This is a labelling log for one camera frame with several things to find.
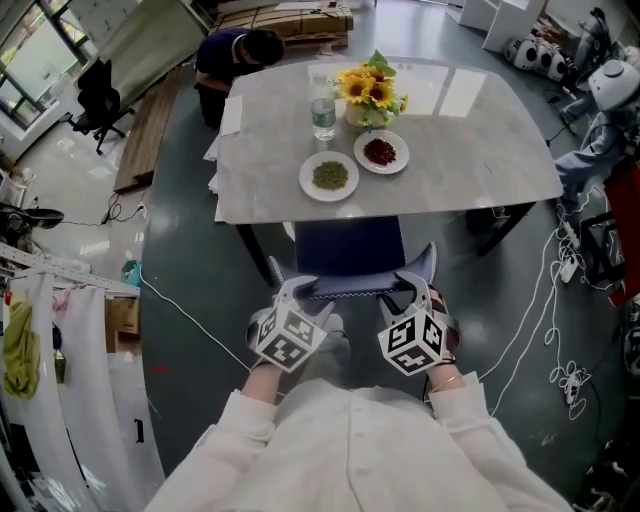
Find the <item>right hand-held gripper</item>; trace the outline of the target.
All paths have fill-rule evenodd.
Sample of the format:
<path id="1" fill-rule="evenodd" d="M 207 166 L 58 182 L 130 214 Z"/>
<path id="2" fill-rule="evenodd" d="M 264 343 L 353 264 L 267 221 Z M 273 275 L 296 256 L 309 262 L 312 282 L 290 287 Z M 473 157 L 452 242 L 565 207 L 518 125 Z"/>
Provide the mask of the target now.
<path id="1" fill-rule="evenodd" d="M 445 326 L 433 317 L 427 281 L 409 271 L 396 271 L 395 276 L 413 290 L 413 300 L 402 311 L 391 296 L 378 295 L 386 325 L 378 333 L 378 342 L 389 364 L 403 375 L 415 375 L 443 361 Z"/>

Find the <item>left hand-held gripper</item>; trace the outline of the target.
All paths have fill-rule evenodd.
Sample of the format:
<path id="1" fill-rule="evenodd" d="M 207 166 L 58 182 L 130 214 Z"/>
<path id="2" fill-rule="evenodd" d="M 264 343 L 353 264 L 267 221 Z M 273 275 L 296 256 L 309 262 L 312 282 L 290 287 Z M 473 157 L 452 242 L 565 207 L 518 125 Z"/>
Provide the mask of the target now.
<path id="1" fill-rule="evenodd" d="M 335 308 L 330 300 L 297 301 L 301 290 L 313 288 L 317 276 L 285 280 L 270 308 L 256 317 L 256 355 L 284 372 L 293 372 L 318 349 L 327 336 L 324 327 Z"/>

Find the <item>dark blue chair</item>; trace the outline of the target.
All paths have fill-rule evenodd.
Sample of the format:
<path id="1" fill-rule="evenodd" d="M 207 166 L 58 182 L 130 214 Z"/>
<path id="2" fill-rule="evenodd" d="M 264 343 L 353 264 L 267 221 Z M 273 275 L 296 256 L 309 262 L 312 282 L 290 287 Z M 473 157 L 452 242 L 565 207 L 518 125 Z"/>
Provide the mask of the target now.
<path id="1" fill-rule="evenodd" d="M 294 227 L 296 264 L 288 268 L 269 258 L 279 283 L 302 275 L 317 281 L 303 292 L 310 300 L 376 296 L 408 288 L 396 277 L 411 272 L 432 284 L 437 268 L 433 242 L 412 261 L 405 254 L 397 216 L 308 221 Z"/>

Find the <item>person's left forearm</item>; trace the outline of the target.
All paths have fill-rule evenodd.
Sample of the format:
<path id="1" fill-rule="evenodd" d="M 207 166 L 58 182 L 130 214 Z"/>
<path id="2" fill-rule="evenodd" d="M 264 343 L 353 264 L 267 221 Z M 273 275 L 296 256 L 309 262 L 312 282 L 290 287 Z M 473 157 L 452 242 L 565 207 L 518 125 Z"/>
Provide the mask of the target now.
<path id="1" fill-rule="evenodd" d="M 254 367 L 241 390 L 233 391 L 219 421 L 196 448 L 217 463 L 238 471 L 247 467 L 271 440 L 282 371 L 270 363 Z"/>

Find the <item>person's right forearm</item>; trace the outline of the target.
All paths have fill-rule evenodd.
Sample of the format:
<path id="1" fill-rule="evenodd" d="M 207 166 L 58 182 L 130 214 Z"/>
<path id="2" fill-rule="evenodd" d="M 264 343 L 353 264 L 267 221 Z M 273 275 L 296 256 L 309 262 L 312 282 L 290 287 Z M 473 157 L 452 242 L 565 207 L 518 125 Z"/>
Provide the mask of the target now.
<path id="1" fill-rule="evenodd" d="M 427 371 L 428 400 L 436 420 L 469 452 L 489 458 L 512 454 L 514 443 L 489 415 L 483 384 L 475 372 L 463 375 L 448 361 Z"/>

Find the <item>grey marble table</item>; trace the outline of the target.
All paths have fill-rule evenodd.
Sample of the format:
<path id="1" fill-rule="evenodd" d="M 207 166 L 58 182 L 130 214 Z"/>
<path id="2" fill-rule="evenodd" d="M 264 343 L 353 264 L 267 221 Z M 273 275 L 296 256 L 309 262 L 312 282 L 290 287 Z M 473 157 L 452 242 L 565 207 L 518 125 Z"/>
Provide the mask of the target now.
<path id="1" fill-rule="evenodd" d="M 353 157 L 361 129 L 339 120 L 328 142 L 313 133 L 311 104 L 352 59 L 317 59 L 239 78 L 233 131 L 217 149 L 219 211 L 231 225 L 337 221 L 499 206 L 560 196 L 550 150 L 527 108 L 499 75 L 455 63 L 394 57 L 407 111 L 390 130 L 407 145 L 392 175 L 361 169 L 355 190 L 326 202 L 301 185 L 303 164 L 333 151 Z"/>

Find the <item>black office chair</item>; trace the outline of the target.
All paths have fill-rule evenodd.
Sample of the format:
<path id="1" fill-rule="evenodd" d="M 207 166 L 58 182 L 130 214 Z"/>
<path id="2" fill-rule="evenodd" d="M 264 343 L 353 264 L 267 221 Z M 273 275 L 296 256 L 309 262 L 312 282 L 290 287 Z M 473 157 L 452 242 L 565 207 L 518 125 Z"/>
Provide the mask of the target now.
<path id="1" fill-rule="evenodd" d="M 96 153 L 102 155 L 101 146 L 109 131 L 125 137 L 125 133 L 115 127 L 115 123 L 125 115 L 134 115 L 131 107 L 124 108 L 119 92 L 112 86 L 112 62 L 97 59 L 79 77 L 77 101 L 83 108 L 76 121 L 69 120 L 75 132 L 83 135 L 93 133 L 98 142 Z"/>

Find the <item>person's right hand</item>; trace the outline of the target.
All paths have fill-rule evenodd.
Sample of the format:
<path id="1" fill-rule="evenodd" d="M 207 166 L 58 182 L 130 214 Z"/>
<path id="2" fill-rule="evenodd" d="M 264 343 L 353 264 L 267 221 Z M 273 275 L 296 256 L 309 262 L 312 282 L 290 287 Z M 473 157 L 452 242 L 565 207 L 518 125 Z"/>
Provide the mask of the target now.
<path id="1" fill-rule="evenodd" d="M 447 327 L 454 324 L 454 319 L 449 315 L 443 296 L 434 288 L 429 289 L 433 317 Z"/>

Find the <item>white plate of green beans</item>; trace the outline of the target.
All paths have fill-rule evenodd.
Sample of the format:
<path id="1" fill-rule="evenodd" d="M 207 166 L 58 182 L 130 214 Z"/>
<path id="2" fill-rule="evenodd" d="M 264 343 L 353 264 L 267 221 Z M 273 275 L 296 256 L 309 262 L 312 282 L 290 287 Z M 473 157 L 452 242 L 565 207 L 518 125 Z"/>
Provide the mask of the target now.
<path id="1" fill-rule="evenodd" d="M 359 169 L 347 155 L 335 151 L 318 152 L 305 160 L 299 184 L 312 199 L 333 203 L 351 196 L 359 184 Z"/>

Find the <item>white plate of red beans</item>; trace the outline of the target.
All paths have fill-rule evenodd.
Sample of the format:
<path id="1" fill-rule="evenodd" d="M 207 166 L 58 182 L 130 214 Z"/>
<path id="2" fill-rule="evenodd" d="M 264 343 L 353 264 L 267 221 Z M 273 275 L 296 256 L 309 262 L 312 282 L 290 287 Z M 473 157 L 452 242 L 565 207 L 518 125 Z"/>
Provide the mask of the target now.
<path id="1" fill-rule="evenodd" d="M 354 155 L 365 169 L 380 175 L 401 172 L 409 162 L 405 141 L 388 130 L 374 130 L 361 134 L 354 142 Z"/>

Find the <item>person's white shirt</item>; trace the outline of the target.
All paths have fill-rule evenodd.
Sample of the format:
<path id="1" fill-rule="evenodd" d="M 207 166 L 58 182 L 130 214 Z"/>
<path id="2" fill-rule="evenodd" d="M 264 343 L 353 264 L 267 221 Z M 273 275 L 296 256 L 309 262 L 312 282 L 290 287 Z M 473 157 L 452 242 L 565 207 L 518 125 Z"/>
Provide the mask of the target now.
<path id="1" fill-rule="evenodd" d="M 233 392 L 145 512 L 572 512 L 487 412 L 475 374 L 428 403 L 322 379 Z"/>

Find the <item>clear plastic water bottle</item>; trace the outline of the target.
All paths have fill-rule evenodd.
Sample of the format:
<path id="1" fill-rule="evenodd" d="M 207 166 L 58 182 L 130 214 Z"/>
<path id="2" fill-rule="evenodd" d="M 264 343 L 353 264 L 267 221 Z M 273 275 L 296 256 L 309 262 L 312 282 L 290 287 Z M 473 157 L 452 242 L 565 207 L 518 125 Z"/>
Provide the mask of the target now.
<path id="1" fill-rule="evenodd" d="M 335 136 L 336 111 L 332 85 L 325 75 L 312 76 L 311 115 L 314 136 L 323 142 Z"/>

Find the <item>brown cardboard box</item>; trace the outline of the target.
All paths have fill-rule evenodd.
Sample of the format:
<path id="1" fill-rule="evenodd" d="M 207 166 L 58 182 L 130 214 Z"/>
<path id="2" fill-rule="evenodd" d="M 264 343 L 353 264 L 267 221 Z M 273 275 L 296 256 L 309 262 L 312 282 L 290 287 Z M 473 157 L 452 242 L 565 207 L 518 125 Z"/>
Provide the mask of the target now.
<path id="1" fill-rule="evenodd" d="M 106 298 L 104 306 L 106 352 L 137 350 L 141 343 L 139 299 Z"/>

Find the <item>white paper sheet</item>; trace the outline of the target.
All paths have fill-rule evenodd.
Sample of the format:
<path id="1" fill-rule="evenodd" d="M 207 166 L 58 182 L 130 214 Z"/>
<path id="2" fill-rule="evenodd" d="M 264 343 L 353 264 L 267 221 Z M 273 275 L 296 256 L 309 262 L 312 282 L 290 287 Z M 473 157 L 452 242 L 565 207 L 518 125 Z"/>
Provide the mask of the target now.
<path id="1" fill-rule="evenodd" d="M 243 97 L 241 95 L 231 96 L 225 100 L 225 106 L 221 125 L 220 136 L 238 133 L 241 129 L 243 112 Z"/>

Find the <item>sunflower bouquet in pot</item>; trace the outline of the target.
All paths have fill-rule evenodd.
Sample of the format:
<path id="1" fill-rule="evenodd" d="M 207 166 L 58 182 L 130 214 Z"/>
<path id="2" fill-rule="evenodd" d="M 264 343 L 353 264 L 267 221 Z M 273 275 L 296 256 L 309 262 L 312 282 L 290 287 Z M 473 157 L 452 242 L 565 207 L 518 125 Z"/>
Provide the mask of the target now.
<path id="1" fill-rule="evenodd" d="M 333 97 L 345 102 L 346 121 L 367 132 L 384 128 L 403 114 L 409 96 L 394 89 L 396 70 L 376 50 L 358 67 L 341 70 L 329 80 Z"/>

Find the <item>white metal shelving unit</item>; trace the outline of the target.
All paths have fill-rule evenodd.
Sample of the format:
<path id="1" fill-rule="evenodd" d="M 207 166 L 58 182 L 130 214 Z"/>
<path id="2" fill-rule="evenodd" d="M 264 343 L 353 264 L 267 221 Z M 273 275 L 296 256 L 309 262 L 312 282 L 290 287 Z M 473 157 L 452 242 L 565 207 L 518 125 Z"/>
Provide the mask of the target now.
<path id="1" fill-rule="evenodd" d="M 70 288 L 54 312 L 55 290 Z M 137 350 L 107 353 L 106 298 L 136 287 L 58 265 L 0 243 L 0 484 L 29 512 L 143 512 L 164 482 Z M 33 306 L 40 338 L 31 399 L 4 389 L 9 307 Z"/>

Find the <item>flat cardboard box stack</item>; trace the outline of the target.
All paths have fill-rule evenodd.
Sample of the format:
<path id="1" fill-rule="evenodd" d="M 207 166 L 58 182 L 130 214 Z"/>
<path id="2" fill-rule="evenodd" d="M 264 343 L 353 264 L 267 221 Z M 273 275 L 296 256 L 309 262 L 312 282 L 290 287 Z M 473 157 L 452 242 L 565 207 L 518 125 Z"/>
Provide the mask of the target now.
<path id="1" fill-rule="evenodd" d="M 354 19 L 345 0 L 279 2 L 221 12 L 209 33 L 232 28 L 272 30 L 288 45 L 320 40 L 337 40 L 347 45 Z"/>

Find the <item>green cloth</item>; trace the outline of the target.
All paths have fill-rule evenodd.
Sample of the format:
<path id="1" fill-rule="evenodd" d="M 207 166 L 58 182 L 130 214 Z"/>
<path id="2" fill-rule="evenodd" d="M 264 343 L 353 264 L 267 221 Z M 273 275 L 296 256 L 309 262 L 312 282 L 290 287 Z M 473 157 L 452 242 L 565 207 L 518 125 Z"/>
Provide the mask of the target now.
<path id="1" fill-rule="evenodd" d="M 32 330 L 32 314 L 29 301 L 12 303 L 4 329 L 4 389 L 20 399 L 31 399 L 39 384 L 40 338 Z"/>

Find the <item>white cabinet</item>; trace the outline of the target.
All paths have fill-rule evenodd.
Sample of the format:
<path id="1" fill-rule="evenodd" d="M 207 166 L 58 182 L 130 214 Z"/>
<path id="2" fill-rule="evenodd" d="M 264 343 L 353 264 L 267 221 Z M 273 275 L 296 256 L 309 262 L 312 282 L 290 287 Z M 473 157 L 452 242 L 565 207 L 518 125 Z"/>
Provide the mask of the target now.
<path id="1" fill-rule="evenodd" d="M 547 0 L 447 0 L 448 15 L 459 25 L 485 33 L 482 48 L 501 53 L 514 38 L 531 33 Z"/>

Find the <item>large grey board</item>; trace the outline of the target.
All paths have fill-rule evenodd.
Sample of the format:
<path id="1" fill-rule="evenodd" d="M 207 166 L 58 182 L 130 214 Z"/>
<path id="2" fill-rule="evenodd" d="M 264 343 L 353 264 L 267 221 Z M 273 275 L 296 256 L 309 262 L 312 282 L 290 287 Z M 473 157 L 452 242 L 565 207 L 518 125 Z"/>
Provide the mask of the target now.
<path id="1" fill-rule="evenodd" d="M 111 85 L 128 106 L 193 55 L 203 39 L 202 26 L 180 0 L 143 0 L 97 58 L 111 63 Z"/>

